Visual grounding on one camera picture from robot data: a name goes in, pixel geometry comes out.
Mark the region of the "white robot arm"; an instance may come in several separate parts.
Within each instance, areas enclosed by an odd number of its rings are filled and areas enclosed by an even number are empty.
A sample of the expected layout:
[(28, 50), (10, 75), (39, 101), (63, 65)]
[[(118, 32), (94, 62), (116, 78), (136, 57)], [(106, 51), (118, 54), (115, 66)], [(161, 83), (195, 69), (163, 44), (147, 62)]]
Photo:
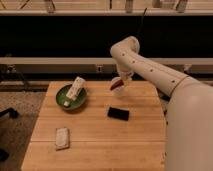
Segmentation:
[(111, 46), (126, 81), (136, 73), (166, 94), (165, 171), (213, 171), (213, 87), (139, 54), (129, 36)]

